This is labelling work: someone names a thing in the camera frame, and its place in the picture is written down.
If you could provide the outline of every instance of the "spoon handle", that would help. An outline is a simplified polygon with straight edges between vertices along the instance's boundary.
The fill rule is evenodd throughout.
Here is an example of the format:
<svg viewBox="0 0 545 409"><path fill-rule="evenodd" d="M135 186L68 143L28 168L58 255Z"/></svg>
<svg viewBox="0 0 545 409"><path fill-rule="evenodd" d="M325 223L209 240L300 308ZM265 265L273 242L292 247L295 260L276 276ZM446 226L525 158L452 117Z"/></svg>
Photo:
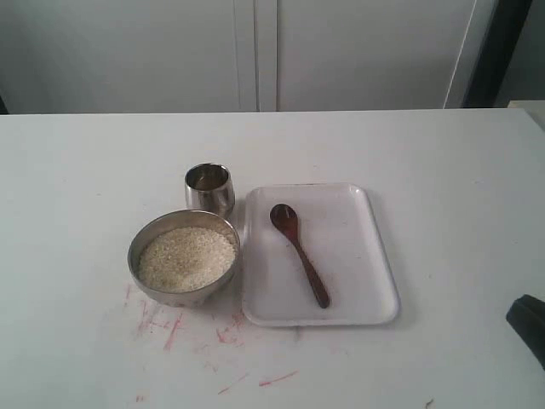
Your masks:
<svg viewBox="0 0 545 409"><path fill-rule="evenodd" d="M310 263L310 260L308 260L307 254L305 254L305 251L302 249L299 242L293 243L293 246L297 250L299 258L303 263L305 273L307 273L308 282L313 288L314 296L316 297L316 301L318 301L318 305L321 308L328 308L330 305L330 295L327 293L324 283L320 279L318 273L316 273L316 270L314 269L314 266Z"/></svg>

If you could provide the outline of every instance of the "cabinet door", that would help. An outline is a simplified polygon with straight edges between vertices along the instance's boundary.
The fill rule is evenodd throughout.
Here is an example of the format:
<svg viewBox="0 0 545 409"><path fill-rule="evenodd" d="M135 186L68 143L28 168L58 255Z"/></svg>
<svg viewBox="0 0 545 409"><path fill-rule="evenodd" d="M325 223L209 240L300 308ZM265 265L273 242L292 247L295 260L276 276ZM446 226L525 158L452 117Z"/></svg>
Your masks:
<svg viewBox="0 0 545 409"><path fill-rule="evenodd" d="M451 84L458 94L467 86L487 24L482 16L490 16L493 3L258 0L258 33L261 25L278 22L275 50L257 38L260 105L279 111L442 108ZM264 8L269 14L274 9L276 18ZM472 52L467 55L462 45L476 9L479 29L472 27ZM277 54L278 69L273 97L270 81L262 78L271 75L263 66L263 55L271 52ZM461 58L464 72L456 73Z"/></svg>
<svg viewBox="0 0 545 409"><path fill-rule="evenodd" d="M2 0L12 113L255 111L253 0Z"/></svg>

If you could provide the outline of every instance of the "white tray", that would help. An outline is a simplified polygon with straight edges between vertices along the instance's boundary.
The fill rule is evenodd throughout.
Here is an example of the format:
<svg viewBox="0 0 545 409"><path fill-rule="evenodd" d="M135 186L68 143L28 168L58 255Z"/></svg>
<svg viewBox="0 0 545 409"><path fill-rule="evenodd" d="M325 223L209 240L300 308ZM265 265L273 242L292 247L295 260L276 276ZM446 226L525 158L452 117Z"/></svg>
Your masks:
<svg viewBox="0 0 545 409"><path fill-rule="evenodd" d="M274 205L299 216L301 245L330 294L321 309ZM348 183L258 187L246 198L243 311L257 325L377 325L399 298L364 189Z"/></svg>

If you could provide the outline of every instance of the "rice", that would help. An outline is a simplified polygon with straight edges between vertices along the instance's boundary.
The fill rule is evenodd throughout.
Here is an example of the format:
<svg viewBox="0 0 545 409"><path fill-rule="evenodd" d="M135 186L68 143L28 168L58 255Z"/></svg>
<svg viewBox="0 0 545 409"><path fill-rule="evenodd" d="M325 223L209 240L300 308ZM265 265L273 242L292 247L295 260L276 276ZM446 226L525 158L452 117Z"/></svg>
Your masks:
<svg viewBox="0 0 545 409"><path fill-rule="evenodd" d="M139 278L155 290L192 291L219 279L234 259L235 249L225 236L208 228L177 228L145 248Z"/></svg>

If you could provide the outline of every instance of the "wooden spoon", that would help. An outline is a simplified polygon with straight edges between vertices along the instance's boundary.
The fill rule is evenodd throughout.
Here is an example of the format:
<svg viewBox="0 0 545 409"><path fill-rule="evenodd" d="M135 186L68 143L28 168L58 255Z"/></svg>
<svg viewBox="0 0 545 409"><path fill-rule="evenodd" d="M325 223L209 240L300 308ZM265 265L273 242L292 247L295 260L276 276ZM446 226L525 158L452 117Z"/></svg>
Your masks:
<svg viewBox="0 0 545 409"><path fill-rule="evenodd" d="M271 209L271 222L280 233L286 236L297 250L318 305L321 308L328 308L330 305L330 296L318 273L316 273L313 265L308 260L305 251L303 251L301 243L299 243L299 219L297 218L297 213L286 204L277 204Z"/></svg>

